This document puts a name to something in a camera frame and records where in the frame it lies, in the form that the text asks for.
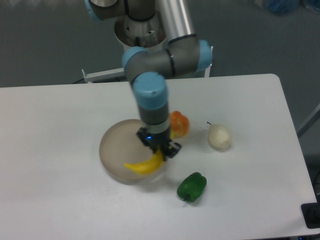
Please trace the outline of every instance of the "blue object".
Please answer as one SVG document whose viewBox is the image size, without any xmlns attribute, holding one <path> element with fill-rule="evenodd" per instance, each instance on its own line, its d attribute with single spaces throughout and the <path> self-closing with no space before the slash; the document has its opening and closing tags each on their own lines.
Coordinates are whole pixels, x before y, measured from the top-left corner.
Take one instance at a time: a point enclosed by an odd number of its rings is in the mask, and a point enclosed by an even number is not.
<svg viewBox="0 0 320 240">
<path fill-rule="evenodd" d="M 157 110 L 168 102 L 168 89 L 164 76 L 154 71 L 140 74 L 133 82 L 137 104 L 147 110 Z"/>
<path fill-rule="evenodd" d="M 86 5 L 86 9 L 88 10 L 89 12 L 89 15 L 90 17 L 92 18 L 93 21 L 101 21 L 101 19 L 95 14 L 94 10 L 92 9 L 90 3 L 89 3 L 89 0 L 84 0 L 85 2 L 85 5 Z"/>
<path fill-rule="evenodd" d="M 133 46 L 128 51 L 126 51 L 122 56 L 122 67 L 124 68 L 124 71 L 126 71 L 126 66 L 130 58 L 133 57 L 133 55 L 140 53 L 140 52 L 148 52 L 147 49 L 141 46 Z"/>
<path fill-rule="evenodd" d="M 282 15 L 291 13 L 299 5 L 300 0 L 267 0 L 265 7 L 273 14 Z"/>
<path fill-rule="evenodd" d="M 206 40 L 199 40 L 200 56 L 197 71 L 201 71 L 210 66 L 212 62 L 212 52 L 209 43 Z"/>
</svg>

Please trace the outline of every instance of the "white table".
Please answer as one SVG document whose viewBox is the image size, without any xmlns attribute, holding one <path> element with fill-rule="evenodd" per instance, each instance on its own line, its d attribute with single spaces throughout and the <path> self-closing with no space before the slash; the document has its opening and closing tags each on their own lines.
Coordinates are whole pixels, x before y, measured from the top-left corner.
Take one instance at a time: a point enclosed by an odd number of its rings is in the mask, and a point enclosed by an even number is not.
<svg viewBox="0 0 320 240">
<path fill-rule="evenodd" d="M 0 238 L 3 240 L 243 240 L 318 234 L 301 204 L 315 202 L 280 81 L 272 74 L 173 79 L 171 110 L 190 119 L 180 153 L 140 184 L 113 180 L 103 134 L 138 118 L 127 82 L 0 89 Z M 233 145 L 211 149 L 206 122 Z M 178 185 L 207 178 L 187 204 Z"/>
</svg>

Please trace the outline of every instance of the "blue joint cap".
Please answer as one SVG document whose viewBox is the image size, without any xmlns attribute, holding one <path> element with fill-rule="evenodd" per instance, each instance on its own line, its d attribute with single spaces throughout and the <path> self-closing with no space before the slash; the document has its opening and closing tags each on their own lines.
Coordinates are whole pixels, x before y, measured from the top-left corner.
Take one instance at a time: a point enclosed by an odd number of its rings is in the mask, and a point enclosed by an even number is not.
<svg viewBox="0 0 320 240">
<path fill-rule="evenodd" d="M 124 71 L 126 71 L 127 63 L 129 62 L 130 58 L 132 58 L 135 54 L 140 52 L 148 52 L 147 49 L 141 46 L 133 46 L 129 48 L 123 55 L 122 55 L 122 67 L 124 68 Z"/>
<path fill-rule="evenodd" d="M 89 3 L 89 0 L 84 0 L 85 2 L 85 5 L 86 5 L 86 9 L 88 10 L 89 12 L 89 15 L 90 17 L 92 18 L 93 21 L 102 21 L 100 18 L 98 18 L 98 16 L 95 14 L 94 10 L 92 9 L 90 3 Z"/>
<path fill-rule="evenodd" d="M 199 62 L 196 68 L 197 71 L 201 71 L 210 66 L 212 62 L 211 46 L 206 40 L 199 40 L 200 54 Z"/>
<path fill-rule="evenodd" d="M 154 71 L 140 74 L 133 82 L 137 104 L 147 110 L 157 110 L 168 102 L 168 89 L 164 76 Z"/>
</svg>

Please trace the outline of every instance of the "pepper stem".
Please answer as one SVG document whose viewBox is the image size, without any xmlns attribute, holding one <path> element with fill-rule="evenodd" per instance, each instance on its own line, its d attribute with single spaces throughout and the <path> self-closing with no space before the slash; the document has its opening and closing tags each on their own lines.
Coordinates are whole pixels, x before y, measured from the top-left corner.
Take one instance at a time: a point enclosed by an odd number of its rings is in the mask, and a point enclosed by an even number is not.
<svg viewBox="0 0 320 240">
<path fill-rule="evenodd" d="M 189 201 L 190 200 L 190 195 L 188 195 L 188 196 L 186 196 L 186 198 L 185 199 L 183 199 L 183 201 Z"/>
</svg>

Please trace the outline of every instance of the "robotic arm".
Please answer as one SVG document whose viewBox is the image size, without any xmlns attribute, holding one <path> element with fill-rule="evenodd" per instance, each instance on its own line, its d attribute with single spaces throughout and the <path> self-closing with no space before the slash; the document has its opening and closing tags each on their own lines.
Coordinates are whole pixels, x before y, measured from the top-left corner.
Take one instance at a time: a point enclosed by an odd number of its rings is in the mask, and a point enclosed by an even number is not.
<svg viewBox="0 0 320 240">
<path fill-rule="evenodd" d="M 207 41 L 198 40 L 186 1 L 158 0 L 168 48 L 155 52 L 139 46 L 149 43 L 143 33 L 151 32 L 146 23 L 156 16 L 155 0 L 86 0 L 86 3 L 94 18 L 126 15 L 131 21 L 130 31 L 137 33 L 136 46 L 124 53 L 122 66 L 144 124 L 137 135 L 153 152 L 160 149 L 164 160 L 174 157 L 181 145 L 171 140 L 165 79 L 204 70 L 212 62 L 211 47 Z"/>
</svg>

